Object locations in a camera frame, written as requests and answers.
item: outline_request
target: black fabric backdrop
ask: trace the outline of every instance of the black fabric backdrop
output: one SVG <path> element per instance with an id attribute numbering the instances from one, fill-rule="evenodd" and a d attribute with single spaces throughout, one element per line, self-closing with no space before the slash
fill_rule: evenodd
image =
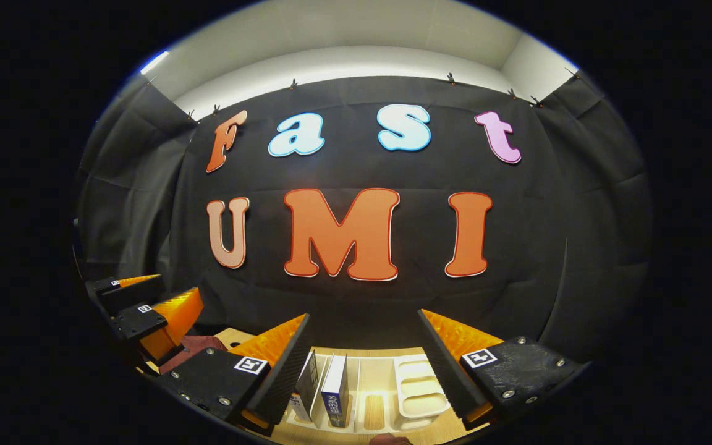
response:
<path id="1" fill-rule="evenodd" d="M 162 273 L 169 287 L 199 286 L 198 326 L 258 333 L 309 312 L 316 343 L 418 346 L 413 313 L 424 307 L 500 337 L 527 335 L 588 360 L 633 302 L 650 251 L 644 165 L 622 119 L 583 73 L 531 107 L 473 85 L 404 77 L 345 78 L 280 90 L 190 121 L 142 76 L 99 120 L 82 160 L 79 220 L 88 278 Z M 418 152 L 388 151 L 376 113 L 419 104 L 432 139 Z M 226 163 L 206 174 L 215 128 L 240 110 Z M 491 152 L 477 114 L 512 125 L 522 161 Z M 324 118 L 313 155 L 274 158 L 283 119 Z M 389 282 L 288 276 L 293 189 L 320 189 L 340 222 L 361 189 L 400 194 L 392 217 Z M 486 217 L 479 276 L 450 278 L 455 212 L 447 197 L 482 192 Z M 206 204 L 247 197 L 246 260 L 224 268 L 210 251 Z M 232 245 L 229 211 L 222 218 Z M 345 261 L 349 265 L 353 252 Z"/>

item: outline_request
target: pink letter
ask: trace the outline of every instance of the pink letter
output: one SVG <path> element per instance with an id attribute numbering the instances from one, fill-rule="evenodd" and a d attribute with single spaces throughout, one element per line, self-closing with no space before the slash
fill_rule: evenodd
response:
<path id="1" fill-rule="evenodd" d="M 221 214 L 224 213 L 223 201 L 210 201 L 207 205 L 208 230 L 210 232 L 210 250 L 220 265 L 237 269 L 246 259 L 246 219 L 244 214 L 249 208 L 248 198 L 229 200 L 229 212 L 232 213 L 232 250 L 224 247 L 221 240 Z"/>
<path id="2" fill-rule="evenodd" d="M 507 142 L 505 133 L 512 133 L 512 127 L 506 122 L 499 120 L 499 115 L 495 112 L 484 112 L 474 116 L 477 124 L 485 127 L 485 134 L 488 136 L 488 144 L 497 158 L 505 163 L 515 164 L 520 161 L 520 150 L 512 148 Z"/>

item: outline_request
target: blue book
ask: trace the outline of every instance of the blue book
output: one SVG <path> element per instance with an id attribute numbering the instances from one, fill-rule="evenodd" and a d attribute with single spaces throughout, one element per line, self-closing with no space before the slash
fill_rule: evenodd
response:
<path id="1" fill-rule="evenodd" d="M 320 388 L 320 395 L 323 396 L 323 406 L 326 407 L 331 426 L 345 428 L 348 403 L 346 355 L 333 355 L 331 357 L 331 365 L 328 367 L 328 374 L 326 374 L 323 387 Z"/>

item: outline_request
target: peach letter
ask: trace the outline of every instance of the peach letter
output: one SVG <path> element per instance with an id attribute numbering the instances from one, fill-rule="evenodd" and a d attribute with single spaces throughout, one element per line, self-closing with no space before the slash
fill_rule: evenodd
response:
<path id="1" fill-rule="evenodd" d="M 219 264 L 232 269 L 239 268 L 246 259 L 246 227 L 244 214 L 249 208 L 248 198 L 229 200 L 229 212 L 232 213 L 232 250 L 224 248 L 221 240 L 221 214 L 224 213 L 223 201 L 210 201 L 207 205 L 208 227 L 210 230 L 210 250 Z"/>
<path id="2" fill-rule="evenodd" d="M 238 131 L 237 125 L 243 125 L 246 122 L 246 110 L 230 117 L 225 123 L 216 127 L 216 139 L 213 143 L 213 152 L 210 154 L 206 172 L 213 172 L 223 166 L 227 156 L 225 150 L 229 150 L 232 144 L 235 143 L 235 133 Z"/>
<path id="3" fill-rule="evenodd" d="M 314 246 L 328 275 L 337 276 L 356 245 L 348 276 L 362 281 L 390 281 L 397 277 L 392 264 L 392 212 L 401 202 L 398 192 L 364 189 L 350 210 L 337 222 L 326 198 L 317 189 L 298 189 L 285 195 L 285 205 L 293 212 L 293 239 L 285 272 L 292 276 L 316 276 L 319 267 L 312 260 Z"/>
<path id="4" fill-rule="evenodd" d="M 449 206 L 457 214 L 457 233 L 455 235 L 455 253 L 447 263 L 444 272 L 447 276 L 480 275 L 488 268 L 483 258 L 485 239 L 485 214 L 491 209 L 491 198 L 482 193 L 462 192 L 449 197 Z"/>

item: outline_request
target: ceiling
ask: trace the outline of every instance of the ceiling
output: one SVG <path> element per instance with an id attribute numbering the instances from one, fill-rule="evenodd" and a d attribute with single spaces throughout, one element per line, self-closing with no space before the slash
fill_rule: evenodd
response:
<path id="1" fill-rule="evenodd" d="M 522 34 L 497 17 L 453 0 L 268 0 L 176 43 L 146 75 L 174 101 L 255 62 L 355 45 L 436 51 L 501 70 Z"/>

